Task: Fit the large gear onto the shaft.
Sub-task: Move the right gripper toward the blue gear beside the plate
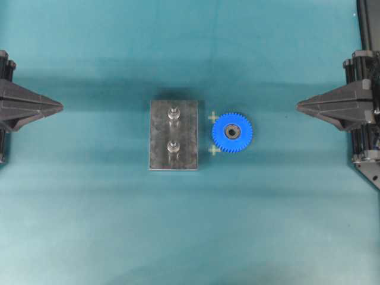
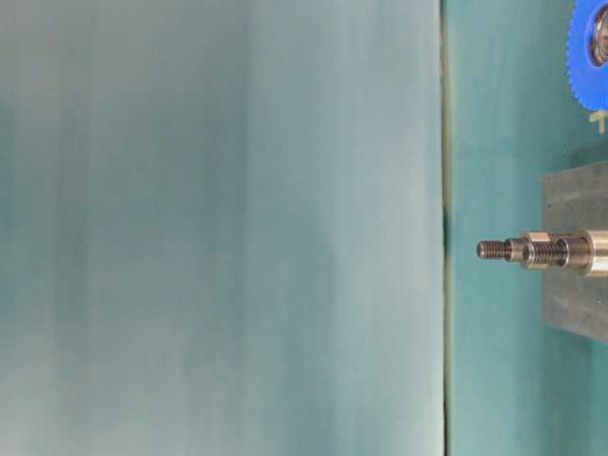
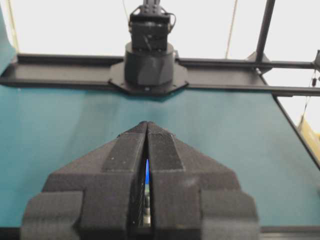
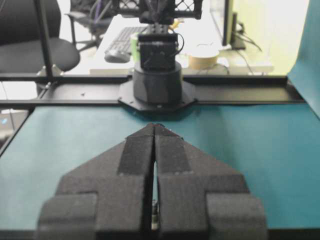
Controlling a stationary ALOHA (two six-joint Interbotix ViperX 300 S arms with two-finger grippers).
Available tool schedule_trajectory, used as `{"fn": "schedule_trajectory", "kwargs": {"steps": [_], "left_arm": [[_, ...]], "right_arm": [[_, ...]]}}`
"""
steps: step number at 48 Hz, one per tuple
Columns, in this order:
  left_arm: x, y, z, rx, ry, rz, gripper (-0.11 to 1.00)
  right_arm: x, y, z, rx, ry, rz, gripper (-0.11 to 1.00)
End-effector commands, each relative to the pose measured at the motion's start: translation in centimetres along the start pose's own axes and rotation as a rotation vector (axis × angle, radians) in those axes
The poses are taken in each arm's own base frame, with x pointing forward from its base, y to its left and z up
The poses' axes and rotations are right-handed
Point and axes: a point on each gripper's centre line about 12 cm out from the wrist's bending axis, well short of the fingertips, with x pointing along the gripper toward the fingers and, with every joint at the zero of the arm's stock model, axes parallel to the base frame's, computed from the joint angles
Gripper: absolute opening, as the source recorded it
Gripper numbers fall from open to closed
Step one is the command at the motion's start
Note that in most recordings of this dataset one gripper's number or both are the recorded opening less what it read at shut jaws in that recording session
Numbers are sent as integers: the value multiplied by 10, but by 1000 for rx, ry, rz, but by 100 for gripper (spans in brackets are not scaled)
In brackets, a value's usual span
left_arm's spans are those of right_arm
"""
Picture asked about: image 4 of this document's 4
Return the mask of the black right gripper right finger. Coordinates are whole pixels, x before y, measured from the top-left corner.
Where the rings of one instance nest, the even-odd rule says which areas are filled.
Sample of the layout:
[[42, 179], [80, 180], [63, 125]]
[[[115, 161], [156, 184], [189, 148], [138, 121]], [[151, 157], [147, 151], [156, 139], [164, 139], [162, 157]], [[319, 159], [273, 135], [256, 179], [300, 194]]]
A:
[[265, 240], [264, 206], [244, 175], [161, 124], [154, 127], [162, 240]]

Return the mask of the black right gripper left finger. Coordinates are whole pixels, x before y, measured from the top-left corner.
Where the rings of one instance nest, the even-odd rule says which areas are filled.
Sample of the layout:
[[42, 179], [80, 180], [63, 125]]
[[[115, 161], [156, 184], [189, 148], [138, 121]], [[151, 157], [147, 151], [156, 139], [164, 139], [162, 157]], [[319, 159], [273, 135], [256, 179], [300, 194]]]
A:
[[150, 123], [64, 174], [40, 211], [38, 240], [146, 240], [151, 235]]

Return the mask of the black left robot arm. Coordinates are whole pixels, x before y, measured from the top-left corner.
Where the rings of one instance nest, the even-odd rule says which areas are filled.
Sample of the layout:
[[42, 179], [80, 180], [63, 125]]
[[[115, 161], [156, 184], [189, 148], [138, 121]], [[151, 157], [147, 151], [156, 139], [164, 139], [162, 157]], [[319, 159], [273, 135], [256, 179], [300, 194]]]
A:
[[[140, 57], [126, 83], [147, 106], [179, 108], [192, 88], [176, 61], [178, 35], [150, 29], [138, 35]], [[44, 202], [37, 240], [142, 240], [152, 235], [157, 124], [65, 173]]]

